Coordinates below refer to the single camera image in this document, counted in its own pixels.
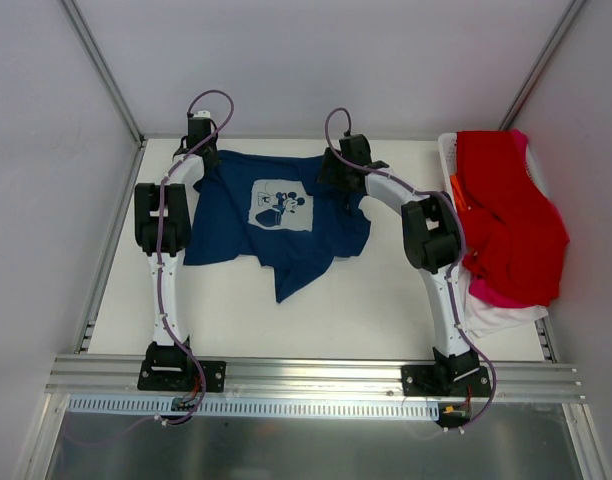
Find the blue mickey t shirt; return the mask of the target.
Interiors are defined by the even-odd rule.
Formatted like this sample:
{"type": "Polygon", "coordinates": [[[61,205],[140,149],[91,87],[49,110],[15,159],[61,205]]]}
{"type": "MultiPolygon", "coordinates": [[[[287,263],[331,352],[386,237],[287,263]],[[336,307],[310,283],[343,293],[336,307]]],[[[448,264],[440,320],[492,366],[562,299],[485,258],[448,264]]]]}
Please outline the blue mickey t shirt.
{"type": "Polygon", "coordinates": [[[277,302],[322,276],[336,258],[359,256],[371,223],[360,193],[320,184],[320,156],[219,153],[194,184],[198,202],[185,250],[187,266],[253,256],[274,272],[277,302]]]}

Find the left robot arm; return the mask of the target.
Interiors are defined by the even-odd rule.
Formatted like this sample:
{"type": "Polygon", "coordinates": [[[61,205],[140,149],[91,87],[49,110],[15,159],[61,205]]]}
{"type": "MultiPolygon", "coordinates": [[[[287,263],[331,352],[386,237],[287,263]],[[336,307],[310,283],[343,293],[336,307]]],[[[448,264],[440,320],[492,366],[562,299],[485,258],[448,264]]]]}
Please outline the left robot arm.
{"type": "Polygon", "coordinates": [[[177,273],[190,245],[192,226],[187,186],[201,179],[216,151],[217,125],[207,111],[188,116],[188,132],[157,183],[134,188],[134,232],[146,255],[154,296],[154,329],[143,376],[160,374],[174,390],[189,387],[198,374],[190,335],[178,319],[177,273]]]}

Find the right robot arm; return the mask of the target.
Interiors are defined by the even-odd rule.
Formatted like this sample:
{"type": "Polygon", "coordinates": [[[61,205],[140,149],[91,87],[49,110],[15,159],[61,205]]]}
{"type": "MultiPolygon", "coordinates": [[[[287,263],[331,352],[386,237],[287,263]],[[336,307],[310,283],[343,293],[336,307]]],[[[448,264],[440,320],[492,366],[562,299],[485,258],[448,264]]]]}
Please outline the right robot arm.
{"type": "Polygon", "coordinates": [[[374,162],[367,138],[346,134],[329,144],[318,177],[345,193],[364,193],[400,215],[405,256],[424,281],[434,323],[434,364],[412,382],[430,391],[456,395],[481,368],[480,357],[463,329],[459,269],[464,235],[449,197],[418,190],[383,161],[374,162]]]}

